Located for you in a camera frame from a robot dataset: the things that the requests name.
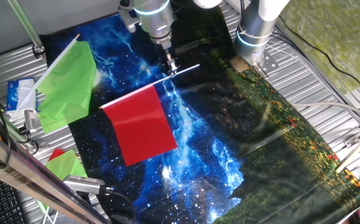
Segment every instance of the dark green patterned cloth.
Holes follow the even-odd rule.
[[[245,162],[244,182],[232,194],[241,202],[214,223],[336,223],[358,208],[360,182],[347,169],[336,173],[341,161],[311,124],[251,67],[239,73],[231,66],[234,52],[220,9],[189,13],[188,19],[196,36],[224,43],[210,55],[244,103],[262,114],[252,133],[239,139],[241,107],[216,117],[226,121],[223,129],[238,142]]]

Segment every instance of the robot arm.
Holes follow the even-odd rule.
[[[235,51],[251,65],[264,63],[264,49],[276,20],[290,0],[251,0],[236,32]]]
[[[164,60],[169,68],[169,74],[176,74],[178,67],[175,63],[175,57],[172,55],[171,25],[174,19],[170,0],[126,1],[126,8],[119,9],[119,14],[129,32],[135,32],[136,24],[139,23],[141,28],[149,34],[151,41],[157,45],[157,48],[164,52]],[[210,9],[217,6],[221,0],[194,0],[194,2],[203,9]],[[129,9],[132,7],[137,14],[136,18],[129,14]]]
[[[172,55],[173,12],[170,0],[122,0],[129,7],[119,9],[119,13],[130,32],[135,32],[139,23],[149,33],[151,41],[162,49],[165,64],[170,74],[177,73],[175,57]],[[203,9],[217,6],[221,0],[193,0]],[[235,51],[251,65],[264,63],[264,49],[276,20],[290,0],[251,0],[245,8],[236,33]],[[135,10],[137,18],[129,15],[128,9]]]

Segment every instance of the red cloth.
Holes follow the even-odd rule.
[[[61,156],[62,154],[64,154],[65,152],[62,151],[61,149],[54,149],[53,151],[53,154],[50,156],[50,158],[48,159],[48,161],[58,157],[58,156]]]
[[[153,85],[104,108],[127,166],[177,148]]]

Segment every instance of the green fabric scrap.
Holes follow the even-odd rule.
[[[37,88],[47,98],[39,106],[44,133],[88,115],[96,64],[87,42],[76,42]]]
[[[80,164],[80,161],[72,149],[61,156],[48,161],[45,166],[60,180],[63,180],[68,175],[87,177],[85,168]]]

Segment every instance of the blue ring light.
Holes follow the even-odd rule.
[[[156,10],[153,10],[153,11],[149,11],[149,12],[140,11],[140,10],[138,10],[136,8],[134,8],[134,10],[138,14],[145,15],[145,16],[151,16],[151,15],[154,15],[154,14],[156,14],[158,12],[163,11],[168,6],[169,2],[170,2],[170,0],[167,0],[167,2],[162,7],[158,8]]]
[[[262,44],[250,44],[250,43],[247,43],[246,41],[244,41],[241,36],[239,35],[239,32],[236,32],[236,34],[238,35],[238,38],[239,40],[243,43],[243,44],[246,44],[248,46],[251,46],[251,47],[260,47],[260,46],[263,46],[265,45],[266,43],[268,43],[268,40]]]

